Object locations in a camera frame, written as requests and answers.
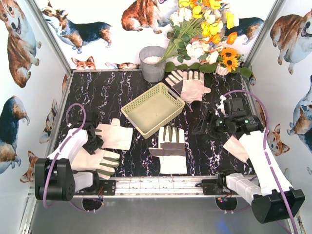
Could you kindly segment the white glove green fingers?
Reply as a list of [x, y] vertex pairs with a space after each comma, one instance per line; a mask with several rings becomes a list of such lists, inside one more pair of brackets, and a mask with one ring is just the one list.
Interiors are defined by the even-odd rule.
[[96, 149], [95, 154], [89, 154], [81, 148], [71, 163], [75, 171], [96, 171], [100, 178], [109, 180], [119, 166], [120, 154], [103, 149]]

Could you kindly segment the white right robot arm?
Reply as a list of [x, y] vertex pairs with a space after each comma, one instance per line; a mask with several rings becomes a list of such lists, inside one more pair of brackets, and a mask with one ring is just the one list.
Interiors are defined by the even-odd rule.
[[235, 169], [224, 170], [217, 175], [217, 186], [240, 195], [251, 207], [261, 224], [291, 219], [296, 216], [303, 202], [304, 193], [294, 189], [280, 170], [264, 137], [264, 127], [255, 115], [246, 111], [234, 111], [218, 117], [206, 110], [198, 126], [192, 132], [204, 140], [219, 140], [221, 133], [233, 133], [253, 165], [259, 185], [255, 185]]

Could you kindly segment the white glove grey patch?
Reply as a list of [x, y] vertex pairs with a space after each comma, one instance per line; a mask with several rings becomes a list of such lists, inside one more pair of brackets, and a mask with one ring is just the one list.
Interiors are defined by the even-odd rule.
[[164, 175], [187, 174], [185, 133], [169, 125], [158, 132], [158, 147], [149, 148], [150, 155], [158, 157], [160, 173]]

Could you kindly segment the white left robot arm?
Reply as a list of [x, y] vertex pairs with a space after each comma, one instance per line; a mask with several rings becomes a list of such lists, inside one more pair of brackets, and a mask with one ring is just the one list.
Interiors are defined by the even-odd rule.
[[98, 173], [94, 169], [73, 169], [79, 150], [94, 156], [103, 140], [96, 135], [100, 117], [87, 112], [83, 120], [73, 122], [64, 141], [46, 158], [36, 161], [35, 197], [42, 201], [70, 201], [81, 190], [95, 192], [99, 188]]

